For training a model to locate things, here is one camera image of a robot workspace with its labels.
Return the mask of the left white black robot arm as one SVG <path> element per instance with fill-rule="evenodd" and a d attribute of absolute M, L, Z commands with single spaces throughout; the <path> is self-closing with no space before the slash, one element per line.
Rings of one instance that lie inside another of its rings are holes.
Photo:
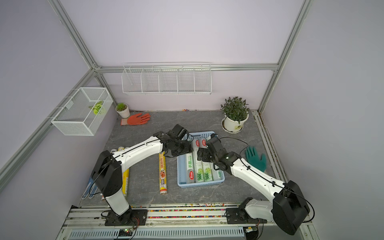
<path fill-rule="evenodd" d="M 123 172 L 152 155 L 171 153 L 174 158 L 191 153 L 193 148 L 188 138 L 189 132 L 177 124 L 167 133 L 157 132 L 127 150 L 100 153 L 91 177 L 116 217 L 130 219 L 132 215 L 123 194 Z"/>

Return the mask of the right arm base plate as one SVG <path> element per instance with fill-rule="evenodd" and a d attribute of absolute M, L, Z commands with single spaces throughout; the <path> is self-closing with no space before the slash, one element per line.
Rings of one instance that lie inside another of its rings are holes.
<path fill-rule="evenodd" d="M 245 208 L 227 208 L 224 213 L 227 219 L 227 224 L 265 224 L 268 222 L 263 211 L 257 208 L 250 208 L 247 211 Z"/>

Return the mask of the yellow red wrap roll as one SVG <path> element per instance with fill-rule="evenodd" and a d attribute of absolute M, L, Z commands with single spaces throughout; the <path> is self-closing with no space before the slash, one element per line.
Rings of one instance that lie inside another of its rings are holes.
<path fill-rule="evenodd" d="M 159 186 L 161 195 L 168 193 L 165 152 L 159 154 Z"/>

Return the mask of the light blue plastic basket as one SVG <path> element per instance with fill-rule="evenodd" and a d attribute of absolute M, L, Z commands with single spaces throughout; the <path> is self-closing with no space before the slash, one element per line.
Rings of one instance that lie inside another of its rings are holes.
<path fill-rule="evenodd" d="M 192 143 L 193 152 L 177 157 L 178 186 L 185 188 L 217 185 L 225 180 L 224 172 L 214 170 L 213 164 L 198 160 L 197 151 L 205 148 L 213 131 L 191 133 L 188 141 Z"/>

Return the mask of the white green wrap roll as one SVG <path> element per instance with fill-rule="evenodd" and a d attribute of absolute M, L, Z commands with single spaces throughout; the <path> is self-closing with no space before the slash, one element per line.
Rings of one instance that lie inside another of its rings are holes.
<path fill-rule="evenodd" d="M 206 139 L 202 138 L 200 141 L 200 144 L 201 144 L 202 148 L 204 148 L 204 149 L 207 148 Z M 203 162 L 203 171 L 204 171 L 205 182 L 213 181 L 212 168 L 211 168 L 211 164 L 209 162 Z"/>
<path fill-rule="evenodd" d="M 213 163 L 211 163 L 212 175 L 214 181 L 220 181 L 223 179 L 223 172 Z"/>

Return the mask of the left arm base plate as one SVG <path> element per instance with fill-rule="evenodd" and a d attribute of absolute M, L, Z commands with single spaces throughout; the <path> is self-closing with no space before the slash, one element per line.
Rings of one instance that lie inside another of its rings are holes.
<path fill-rule="evenodd" d="M 112 210 L 107 211 L 105 217 L 105 226 L 144 226 L 147 221 L 147 209 L 130 209 L 121 216 L 115 214 Z"/>

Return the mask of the green grape wrap roll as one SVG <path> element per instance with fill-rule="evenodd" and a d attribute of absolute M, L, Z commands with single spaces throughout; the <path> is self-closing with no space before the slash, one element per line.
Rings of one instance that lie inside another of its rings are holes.
<path fill-rule="evenodd" d="M 195 165 L 196 182 L 202 183 L 204 182 L 204 171 L 203 171 L 202 161 L 198 160 L 198 150 L 200 147 L 200 143 L 198 139 L 192 140 L 192 147 L 193 147 L 193 160 Z"/>
<path fill-rule="evenodd" d="M 186 183 L 195 183 L 194 160 L 192 153 L 186 154 Z"/>

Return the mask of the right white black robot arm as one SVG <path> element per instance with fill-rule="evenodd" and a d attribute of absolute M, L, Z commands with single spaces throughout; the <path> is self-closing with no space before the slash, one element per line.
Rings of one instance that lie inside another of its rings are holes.
<path fill-rule="evenodd" d="M 277 180 L 252 166 L 241 155 L 227 152 L 216 136 L 207 141 L 205 148 L 199 148 L 197 159 L 213 163 L 219 170 L 245 181 L 268 199 L 268 204 L 259 204 L 253 198 L 243 201 L 239 210 L 252 220 L 273 221 L 293 236 L 313 209 L 295 182 Z"/>

